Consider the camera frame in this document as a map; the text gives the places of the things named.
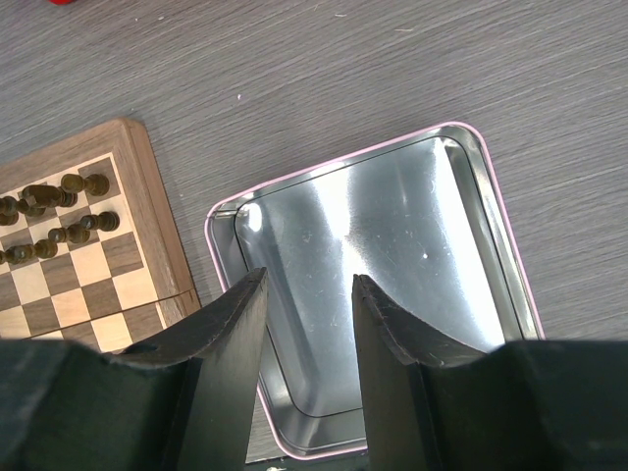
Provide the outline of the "dark knight chess piece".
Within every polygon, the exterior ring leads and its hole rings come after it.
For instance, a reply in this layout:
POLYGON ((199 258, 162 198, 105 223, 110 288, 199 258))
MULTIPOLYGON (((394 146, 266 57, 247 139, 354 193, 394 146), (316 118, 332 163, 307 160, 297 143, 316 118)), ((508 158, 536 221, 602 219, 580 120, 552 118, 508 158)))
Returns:
POLYGON ((64 191, 59 186, 31 184, 22 191, 22 198, 30 207, 54 208, 72 207, 78 202, 76 193, 64 191))

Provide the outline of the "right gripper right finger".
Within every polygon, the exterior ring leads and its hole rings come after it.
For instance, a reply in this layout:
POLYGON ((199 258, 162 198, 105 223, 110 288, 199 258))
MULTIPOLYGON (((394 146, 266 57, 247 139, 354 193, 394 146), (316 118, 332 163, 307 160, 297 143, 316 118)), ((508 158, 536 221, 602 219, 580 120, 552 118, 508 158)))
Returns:
POLYGON ((353 279, 352 313, 373 470, 493 470, 495 430, 473 386, 494 358, 353 279))

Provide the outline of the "dark pawn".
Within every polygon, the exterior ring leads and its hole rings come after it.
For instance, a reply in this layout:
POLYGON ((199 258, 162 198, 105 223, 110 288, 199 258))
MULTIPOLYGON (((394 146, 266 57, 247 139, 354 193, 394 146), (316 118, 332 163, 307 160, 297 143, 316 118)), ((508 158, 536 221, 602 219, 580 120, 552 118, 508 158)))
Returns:
POLYGON ((19 261, 32 258, 49 259, 58 253, 58 244, 48 238, 41 239, 35 244, 23 244, 15 247, 14 254, 19 261))
POLYGON ((105 211, 100 214, 85 215, 79 223, 88 231, 113 232, 120 225, 120 217, 115 212, 105 211))
POLYGON ((66 228, 51 229, 48 232, 48 238, 56 243, 82 244, 89 241, 90 231, 83 228, 80 224, 72 224, 66 228))
POLYGON ((0 263, 1 264, 15 265, 15 264, 18 264, 19 262, 20 262, 20 256, 13 248, 8 249, 6 251, 4 250, 0 251, 0 263))

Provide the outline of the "silver metal tray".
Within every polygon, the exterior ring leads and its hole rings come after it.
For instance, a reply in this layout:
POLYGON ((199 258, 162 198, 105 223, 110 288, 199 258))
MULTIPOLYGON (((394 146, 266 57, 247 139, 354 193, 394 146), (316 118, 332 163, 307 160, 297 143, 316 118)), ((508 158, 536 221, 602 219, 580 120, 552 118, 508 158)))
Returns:
POLYGON ((277 446, 297 460, 367 446, 355 276, 482 351, 544 336, 487 144, 465 123, 261 183, 214 205, 204 230, 222 288, 268 273, 257 391, 277 446))

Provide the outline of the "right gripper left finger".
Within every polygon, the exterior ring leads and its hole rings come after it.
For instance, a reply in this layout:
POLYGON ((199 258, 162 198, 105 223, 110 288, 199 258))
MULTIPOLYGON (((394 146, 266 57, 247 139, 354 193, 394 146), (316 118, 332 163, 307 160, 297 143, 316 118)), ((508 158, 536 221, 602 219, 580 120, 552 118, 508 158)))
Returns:
POLYGON ((266 317, 268 274, 247 273, 218 299, 119 359, 142 376, 133 388, 127 470, 240 470, 251 429, 266 317))

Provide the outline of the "dark bishop chess piece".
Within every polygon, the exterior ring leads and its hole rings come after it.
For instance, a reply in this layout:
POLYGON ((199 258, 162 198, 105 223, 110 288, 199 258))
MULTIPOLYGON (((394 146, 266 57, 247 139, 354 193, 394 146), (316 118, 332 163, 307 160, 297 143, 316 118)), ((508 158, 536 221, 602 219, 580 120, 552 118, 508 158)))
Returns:
POLYGON ((39 217, 46 211, 45 207, 29 206, 24 199, 16 199, 18 201, 18 211, 28 217, 39 217))

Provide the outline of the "wooden chess board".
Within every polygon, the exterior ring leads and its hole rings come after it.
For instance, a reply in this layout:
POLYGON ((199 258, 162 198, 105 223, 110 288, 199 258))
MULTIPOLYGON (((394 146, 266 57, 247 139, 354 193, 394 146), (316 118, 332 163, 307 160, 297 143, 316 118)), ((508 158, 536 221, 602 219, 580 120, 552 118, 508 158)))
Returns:
POLYGON ((119 351, 177 323, 199 306, 192 276, 145 127, 116 119, 1 168, 1 198, 66 175, 98 174, 103 195, 81 191, 70 207, 17 213, 1 224, 1 246, 34 244, 88 215, 113 212, 119 226, 61 242, 55 256, 1 266, 5 339, 78 340, 119 351))

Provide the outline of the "dark queen chess piece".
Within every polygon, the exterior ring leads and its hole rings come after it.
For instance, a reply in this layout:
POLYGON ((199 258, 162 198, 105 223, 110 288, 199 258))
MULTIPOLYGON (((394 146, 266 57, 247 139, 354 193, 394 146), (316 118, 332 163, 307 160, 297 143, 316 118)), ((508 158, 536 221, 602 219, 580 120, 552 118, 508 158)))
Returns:
POLYGON ((18 201, 13 196, 0 198, 0 226, 12 226, 19 220, 18 201))

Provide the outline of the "dark rook piece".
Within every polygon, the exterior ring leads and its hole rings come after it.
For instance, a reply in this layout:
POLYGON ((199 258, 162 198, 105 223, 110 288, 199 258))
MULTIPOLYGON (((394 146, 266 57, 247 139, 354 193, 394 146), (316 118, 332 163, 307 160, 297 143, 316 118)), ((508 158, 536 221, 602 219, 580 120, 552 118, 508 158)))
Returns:
POLYGON ((110 188, 109 180, 101 174, 82 177, 78 174, 66 174, 61 178, 61 188, 65 192, 86 192, 93 196, 105 195, 110 188))

